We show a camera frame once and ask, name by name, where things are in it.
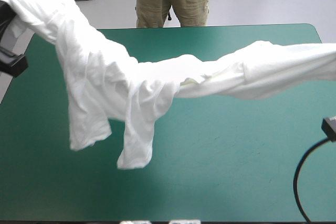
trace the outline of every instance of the gray floor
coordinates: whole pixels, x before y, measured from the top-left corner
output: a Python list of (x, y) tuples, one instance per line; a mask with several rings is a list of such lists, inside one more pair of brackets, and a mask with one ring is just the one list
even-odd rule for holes
[[(134, 28), (135, 0), (80, 0), (82, 12), (95, 28)], [(256, 25), (309, 23), (314, 25), (322, 42), (336, 42), (336, 0), (210, 0), (207, 25)], [(165, 27), (179, 26), (173, 20)], [(24, 51), (31, 37), (26, 33), (17, 45)], [(0, 76), (0, 100), (7, 88)]]

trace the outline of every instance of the person's legs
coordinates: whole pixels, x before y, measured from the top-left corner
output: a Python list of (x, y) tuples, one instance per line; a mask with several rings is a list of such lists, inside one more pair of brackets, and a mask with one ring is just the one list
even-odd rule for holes
[(170, 7), (168, 0), (136, 0), (137, 28), (163, 27)]
[(174, 12), (183, 26), (205, 26), (209, 0), (170, 0)]

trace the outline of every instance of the green table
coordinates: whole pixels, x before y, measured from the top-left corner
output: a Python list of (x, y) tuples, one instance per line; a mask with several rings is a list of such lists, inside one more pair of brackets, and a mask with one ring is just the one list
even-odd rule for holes
[[(181, 54), (215, 60), (256, 40), (320, 42), (308, 24), (109, 29), (139, 61)], [(82, 151), (69, 149), (67, 93), (55, 49), (38, 36), (30, 67), (0, 105), (0, 220), (303, 221), (292, 178), (299, 159), (325, 137), (336, 114), (334, 82), (309, 82), (275, 97), (175, 99), (155, 125), (144, 169), (117, 170), (122, 122)], [(312, 220), (336, 220), (336, 145), (307, 160), (299, 178)]]

